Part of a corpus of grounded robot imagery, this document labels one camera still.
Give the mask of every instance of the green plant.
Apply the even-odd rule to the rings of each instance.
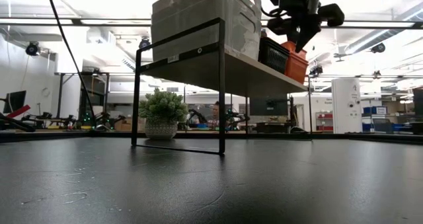
[[[153,123],[185,122],[188,107],[182,102],[182,96],[155,89],[154,94],[146,94],[145,97],[147,100],[139,103],[141,118],[147,118]]]

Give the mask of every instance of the black crate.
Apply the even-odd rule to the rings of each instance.
[[[289,50],[270,38],[260,39],[258,61],[280,73],[285,73]]]

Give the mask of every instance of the black table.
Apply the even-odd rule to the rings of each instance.
[[[1,144],[0,223],[423,223],[421,146],[128,141]]]

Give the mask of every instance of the white pot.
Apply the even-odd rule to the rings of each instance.
[[[145,135],[150,139],[172,139],[178,131],[176,122],[169,124],[167,122],[153,123],[149,119],[145,122]]]

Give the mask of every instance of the potted plant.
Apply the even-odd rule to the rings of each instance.
[[[176,135],[178,122],[185,122],[188,115],[183,97],[159,89],[145,97],[147,100],[139,103],[139,116],[146,118],[146,136],[150,139],[172,139]]]

